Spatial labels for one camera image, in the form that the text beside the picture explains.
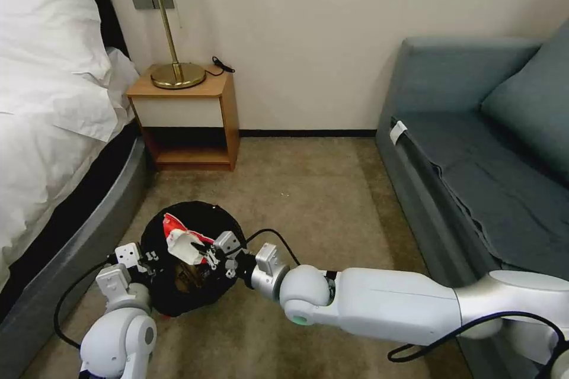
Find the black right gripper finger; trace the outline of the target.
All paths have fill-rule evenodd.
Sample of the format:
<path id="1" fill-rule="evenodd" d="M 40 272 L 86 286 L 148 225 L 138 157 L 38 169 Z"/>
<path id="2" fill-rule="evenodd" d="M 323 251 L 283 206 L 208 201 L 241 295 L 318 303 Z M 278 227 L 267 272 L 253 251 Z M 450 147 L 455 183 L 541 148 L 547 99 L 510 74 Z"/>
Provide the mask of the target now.
<path id="1" fill-rule="evenodd" d="M 194 239 L 191 241 L 191 245 L 200 256 L 205 256 L 208 251 L 212 253 L 220 252 L 221 248 L 215 240 L 200 240 Z"/>
<path id="2" fill-rule="evenodd" d="M 205 281 L 233 280 L 234 259 L 226 257 L 222 252 L 207 251 L 203 262 L 198 265 L 200 276 Z"/>

